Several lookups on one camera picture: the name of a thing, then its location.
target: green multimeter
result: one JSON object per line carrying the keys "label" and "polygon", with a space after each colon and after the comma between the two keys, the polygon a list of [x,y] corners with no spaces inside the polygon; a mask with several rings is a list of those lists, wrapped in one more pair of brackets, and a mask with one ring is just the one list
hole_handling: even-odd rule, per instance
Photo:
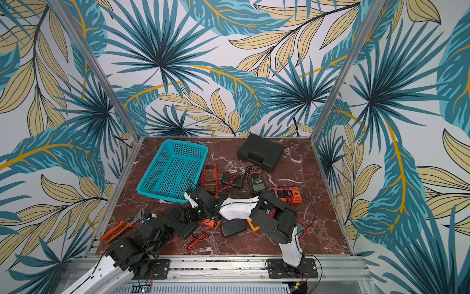
{"label": "green multimeter", "polygon": [[253,196],[259,196],[262,191],[266,191],[266,184],[258,166],[247,167],[245,177],[248,180],[250,191]]}

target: mounting plate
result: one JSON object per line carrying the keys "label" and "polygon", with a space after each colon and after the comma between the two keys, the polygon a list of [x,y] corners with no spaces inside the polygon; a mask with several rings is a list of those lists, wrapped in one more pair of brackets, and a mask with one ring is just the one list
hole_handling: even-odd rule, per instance
{"label": "mounting plate", "polygon": [[[292,266],[285,263],[282,258],[279,259],[268,259],[266,261],[268,266],[269,278],[307,278],[306,272],[308,273],[308,278],[318,278],[318,271],[315,265],[315,260],[312,258],[302,258],[302,261],[299,265],[299,273],[295,273],[292,269]],[[286,268],[291,268],[292,271],[289,274],[286,271]]]}
{"label": "mounting plate", "polygon": [[150,280],[166,280],[166,276],[168,275],[168,269],[170,268],[170,260],[151,259],[149,269],[152,268],[155,268],[155,272],[153,273],[153,276],[149,278]]}

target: orange device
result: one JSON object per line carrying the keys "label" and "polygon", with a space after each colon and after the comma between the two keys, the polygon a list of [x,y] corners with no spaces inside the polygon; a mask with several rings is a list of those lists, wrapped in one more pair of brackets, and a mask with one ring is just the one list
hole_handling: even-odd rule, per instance
{"label": "orange device", "polygon": [[288,205],[302,202],[302,196],[298,187],[290,188],[270,188],[268,191],[275,191],[276,197]]}

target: black device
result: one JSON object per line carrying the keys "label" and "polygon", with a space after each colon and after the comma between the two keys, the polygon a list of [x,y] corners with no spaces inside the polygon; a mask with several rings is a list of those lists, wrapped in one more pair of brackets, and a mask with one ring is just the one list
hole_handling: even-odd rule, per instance
{"label": "black device", "polygon": [[285,147],[266,138],[250,134],[237,152],[241,160],[250,161],[262,169],[272,172],[276,167]]}
{"label": "black device", "polygon": [[147,218],[132,238],[122,238],[113,243],[106,256],[111,256],[115,267],[122,270],[130,268],[135,277],[145,278],[151,274],[148,254],[154,255],[153,252],[163,246],[172,234],[173,229],[158,218]]}
{"label": "black device", "polygon": [[163,219],[180,235],[186,239],[196,229],[193,222],[184,222],[182,219],[183,208],[178,204],[174,204],[163,215]]}
{"label": "black device", "polygon": [[220,182],[226,186],[230,187],[237,187],[241,189],[243,187],[243,182],[245,179],[243,176],[235,175],[235,174],[230,174],[230,173],[224,173],[222,175],[222,179]]}
{"label": "black device", "polygon": [[225,238],[231,237],[246,230],[246,220],[236,218],[223,222],[220,230]]}
{"label": "black device", "polygon": [[260,167],[247,167],[245,170],[245,177],[248,181],[248,185],[250,186],[250,191],[253,196],[259,196],[262,191],[267,190]]}

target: blue palm leaf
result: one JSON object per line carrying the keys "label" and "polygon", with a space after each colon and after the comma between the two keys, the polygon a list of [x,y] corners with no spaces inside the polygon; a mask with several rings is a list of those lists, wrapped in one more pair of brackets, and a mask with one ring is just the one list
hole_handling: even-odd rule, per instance
{"label": "blue palm leaf", "polygon": [[266,86],[272,89],[272,93],[266,105],[270,111],[274,111],[268,122],[280,116],[278,125],[287,118],[287,124],[291,123],[293,119],[297,119],[298,122],[303,120],[303,123],[306,124],[312,105],[325,102],[336,77],[332,77],[333,71],[329,71],[322,77],[324,70],[314,77],[312,62],[310,62],[310,72],[312,73],[310,75],[306,75],[304,66],[300,63],[302,77],[299,77],[300,75],[290,58],[288,62],[290,71],[282,64],[281,66],[285,69],[289,80],[284,79],[270,68],[280,82],[267,79]]}
{"label": "blue palm leaf", "polygon": [[[71,212],[69,214],[69,221],[67,223],[64,238],[67,236],[67,231],[70,225],[70,218]],[[72,258],[78,256],[86,250],[88,242],[92,237],[92,234],[89,234],[88,237],[86,236],[91,225],[85,225],[86,223],[81,226],[80,230],[75,235],[62,258],[59,258],[42,238],[39,238],[39,241],[41,248],[46,255],[46,260],[16,254],[18,261],[26,266],[34,268],[48,268],[33,274],[25,274],[16,270],[8,270],[12,279],[16,281],[27,281],[24,285],[18,287],[8,294],[22,293],[25,290],[27,290],[27,292],[25,292],[26,294],[54,293],[55,289],[59,285],[62,274],[66,271],[68,264],[72,261]]]}
{"label": "blue palm leaf", "polygon": [[[110,10],[108,12],[129,36],[119,29],[110,26],[103,26],[103,28],[125,40],[130,46],[116,40],[106,39],[109,44],[125,50],[126,53],[115,51],[105,53],[134,60],[133,62],[114,63],[130,66],[120,72],[135,72],[148,69],[160,70],[165,93],[168,93],[169,85],[176,85],[178,82],[181,82],[188,91],[188,83],[201,89],[196,80],[205,81],[200,77],[200,74],[206,73],[200,70],[198,66],[211,66],[211,64],[198,61],[197,58],[211,50],[196,52],[196,49],[212,39],[199,43],[196,43],[196,41],[209,29],[202,28],[196,31],[200,27],[199,24],[196,24],[186,33],[182,33],[189,15],[185,15],[181,21],[177,22],[177,1],[173,1],[171,11],[168,7],[168,1],[164,1],[163,15],[165,18],[162,23],[160,23],[159,17],[161,9],[159,1],[154,1],[154,15],[151,14],[147,0],[142,0],[144,14],[141,14],[134,1],[131,1],[134,15],[128,12],[118,1],[114,0],[114,2],[125,15],[125,19],[120,18]],[[175,87],[175,89],[183,96],[180,87]]]}
{"label": "blue palm leaf", "polygon": [[431,115],[439,115],[430,111],[404,105],[402,102],[432,101],[445,99],[440,95],[422,93],[425,90],[438,87],[430,85],[424,87],[412,87],[412,83],[428,77],[436,72],[439,67],[430,70],[420,71],[432,58],[434,58],[445,46],[445,42],[437,47],[432,47],[438,42],[441,34],[432,38],[437,29],[434,27],[429,33],[421,37],[426,24],[423,25],[416,34],[410,36],[413,26],[405,33],[401,41],[398,38],[403,29],[403,21],[397,34],[397,40],[392,44],[391,32],[387,38],[383,52],[380,45],[376,44],[375,65],[372,63],[370,55],[366,56],[367,67],[359,64],[363,80],[356,76],[357,86],[351,88],[366,101],[366,107],[357,117],[353,126],[361,122],[360,131],[357,132],[356,139],[359,138],[362,130],[366,129],[366,135],[360,143],[364,143],[370,136],[370,149],[372,148],[374,133],[377,136],[379,150],[381,148],[381,134],[384,134],[387,145],[389,143],[388,127],[394,130],[398,140],[400,134],[393,119],[398,119],[406,123],[421,125],[407,118],[401,113],[402,110],[414,111]]}
{"label": "blue palm leaf", "polygon": [[123,132],[117,122],[115,114],[111,112],[113,105],[104,93],[101,85],[95,80],[93,74],[90,77],[85,76],[87,87],[83,86],[76,79],[75,81],[80,85],[80,89],[72,85],[69,86],[77,94],[73,94],[62,88],[60,88],[60,90],[68,97],[68,99],[64,98],[64,100],[78,106],[79,110],[56,110],[77,114],[77,116],[68,119],[63,124],[69,125],[71,129],[80,127],[96,146],[101,146],[103,143],[104,154],[109,158],[108,149],[114,153],[114,148],[111,146],[111,143],[115,145],[117,143],[115,135]]}
{"label": "blue palm leaf", "polygon": [[332,189],[334,189],[335,195],[339,191],[339,182],[336,177],[334,164],[342,159],[346,155],[338,155],[342,149],[345,141],[342,140],[342,137],[336,138],[336,130],[334,133],[329,133],[327,137],[324,137],[322,140],[317,141],[317,150],[320,156],[321,166],[325,171],[326,178]]}
{"label": "blue palm leaf", "polygon": [[168,107],[163,108],[163,114],[158,113],[152,106],[150,107],[157,116],[147,113],[149,118],[149,134],[153,136],[168,137],[189,137],[209,135],[209,131],[198,128],[188,128],[185,126],[186,111],[178,118],[174,105],[171,106],[172,117],[168,114]]}

